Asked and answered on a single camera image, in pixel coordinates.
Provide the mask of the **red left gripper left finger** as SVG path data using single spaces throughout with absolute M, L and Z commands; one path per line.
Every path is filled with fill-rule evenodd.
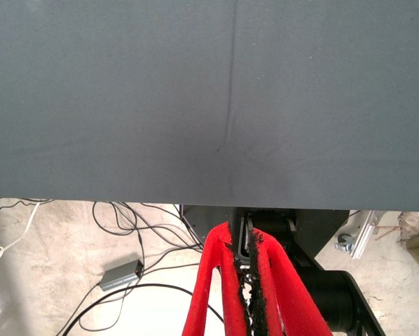
M 213 269 L 221 270 L 221 297 L 225 335 L 247 334 L 247 312 L 241 298 L 239 269 L 235 264 L 231 227 L 212 228 L 205 240 L 183 335 L 204 335 Z

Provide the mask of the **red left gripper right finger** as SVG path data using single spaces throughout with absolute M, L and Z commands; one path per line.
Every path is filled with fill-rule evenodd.
M 252 229 L 249 236 L 253 276 L 254 335 L 330 335 L 331 331 L 282 245 Z

